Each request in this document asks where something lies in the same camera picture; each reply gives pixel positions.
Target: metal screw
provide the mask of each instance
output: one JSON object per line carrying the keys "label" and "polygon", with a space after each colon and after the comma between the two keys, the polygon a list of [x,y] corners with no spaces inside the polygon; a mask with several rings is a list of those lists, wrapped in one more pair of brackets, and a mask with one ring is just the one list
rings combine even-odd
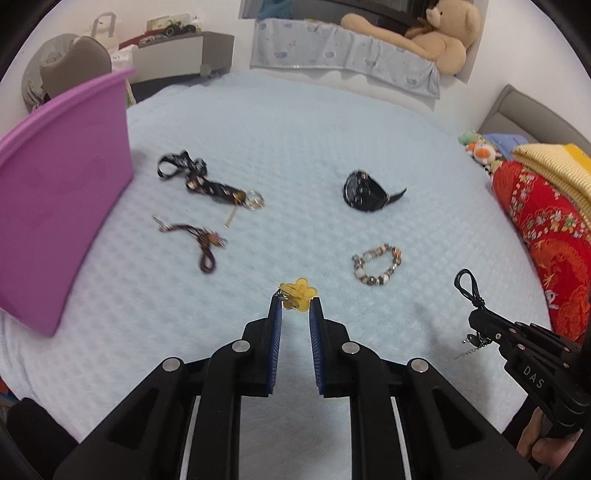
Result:
{"label": "metal screw", "polygon": [[164,362],[162,362],[162,368],[167,372],[174,372],[175,370],[178,370],[180,366],[181,361],[175,357],[167,358]]}
{"label": "metal screw", "polygon": [[418,372],[420,374],[423,374],[427,370],[429,370],[429,364],[426,360],[423,360],[422,358],[415,358],[412,362],[410,362],[410,367],[415,372]]}
{"label": "metal screw", "polygon": [[359,345],[355,342],[345,342],[341,348],[343,349],[343,352],[349,353],[351,355],[358,353],[360,350]]}
{"label": "metal screw", "polygon": [[246,340],[236,340],[232,344],[232,350],[234,350],[236,353],[248,352],[250,348],[251,344]]}

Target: gray bed headboard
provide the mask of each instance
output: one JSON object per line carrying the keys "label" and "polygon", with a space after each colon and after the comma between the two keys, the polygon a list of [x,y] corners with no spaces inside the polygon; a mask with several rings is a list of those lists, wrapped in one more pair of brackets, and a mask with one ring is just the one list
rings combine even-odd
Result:
{"label": "gray bed headboard", "polygon": [[591,156],[591,142],[575,127],[512,85],[503,88],[479,132],[523,135],[533,143],[574,143]]}

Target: pillow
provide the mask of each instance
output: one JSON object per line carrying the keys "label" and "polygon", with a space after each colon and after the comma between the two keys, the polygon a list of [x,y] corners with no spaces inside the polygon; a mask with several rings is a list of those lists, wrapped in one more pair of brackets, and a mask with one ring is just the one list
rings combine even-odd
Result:
{"label": "pillow", "polygon": [[486,134],[483,135],[483,137],[493,143],[506,160],[515,160],[511,155],[511,152],[515,147],[530,143],[530,141],[522,135],[515,134]]}
{"label": "pillow", "polygon": [[581,342],[589,318],[591,231],[544,177],[506,161],[492,188],[524,240],[559,335]]}

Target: metal chain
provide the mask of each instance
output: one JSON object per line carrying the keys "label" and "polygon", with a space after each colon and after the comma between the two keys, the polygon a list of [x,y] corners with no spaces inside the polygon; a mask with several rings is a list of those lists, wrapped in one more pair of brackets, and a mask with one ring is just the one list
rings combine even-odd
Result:
{"label": "metal chain", "polygon": [[460,359],[460,358],[462,358],[462,357],[464,357],[464,356],[471,355],[471,354],[473,354],[474,352],[476,352],[476,351],[480,350],[481,348],[482,348],[481,346],[476,346],[476,347],[472,348],[471,350],[468,350],[467,352],[460,353],[460,355],[458,355],[458,356],[455,356],[453,359],[454,359],[454,360],[458,360],[458,359]]}
{"label": "metal chain", "polygon": [[[488,337],[485,337],[484,335],[481,335],[480,333],[478,333],[477,337],[480,342],[480,345],[468,350],[467,352],[460,353],[460,355],[454,357],[454,360],[458,360],[459,358],[471,355],[474,352],[477,352],[481,348],[484,348],[487,345],[490,345],[492,343],[491,339],[489,339]],[[469,343],[469,340],[464,340],[463,343]]]}

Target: bed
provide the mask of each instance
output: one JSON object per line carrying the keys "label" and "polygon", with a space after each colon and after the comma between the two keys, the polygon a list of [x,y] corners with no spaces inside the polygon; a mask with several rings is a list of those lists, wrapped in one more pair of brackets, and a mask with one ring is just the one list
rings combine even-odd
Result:
{"label": "bed", "polygon": [[[526,99],[511,89],[483,132],[499,115],[531,129],[510,113],[511,95]],[[0,319],[0,372],[17,396],[82,440],[162,359],[211,355],[266,313],[279,283],[306,277],[352,339],[392,361],[427,358],[496,428],[508,424],[525,394],[496,348],[456,358],[468,350],[472,305],[453,279],[470,268],[487,306],[514,321],[549,327],[547,307],[488,175],[455,137],[395,105],[254,72],[169,87],[129,109],[128,128],[135,179],[88,253],[57,333]],[[563,141],[576,133],[565,132]],[[541,133],[532,136],[544,141]],[[263,210],[238,212],[224,232],[213,275],[199,271],[191,237],[163,234],[152,219],[223,229],[227,206],[188,194],[181,179],[158,179],[158,157],[182,149],[207,161],[212,180],[265,197]],[[357,168],[408,192],[379,212],[355,211],[341,188]],[[402,250],[402,264],[388,285],[368,287],[350,258],[383,242]],[[274,395],[242,404],[241,478],[263,476],[350,477],[348,402],[317,395],[307,315],[294,311],[284,313]]]}

